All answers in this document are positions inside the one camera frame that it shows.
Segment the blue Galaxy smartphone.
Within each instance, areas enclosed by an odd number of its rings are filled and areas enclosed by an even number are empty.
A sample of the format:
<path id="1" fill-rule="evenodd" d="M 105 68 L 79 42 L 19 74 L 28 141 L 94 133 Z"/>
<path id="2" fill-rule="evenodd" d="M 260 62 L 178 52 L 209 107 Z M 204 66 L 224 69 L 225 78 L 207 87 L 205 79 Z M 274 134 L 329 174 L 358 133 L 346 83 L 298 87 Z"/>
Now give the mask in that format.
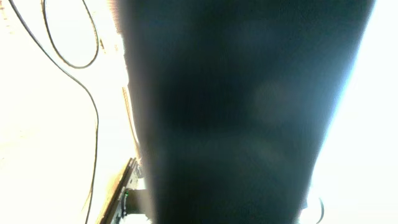
<path id="1" fill-rule="evenodd" d="M 119 3 L 154 223 L 292 223 L 374 1 Z"/>

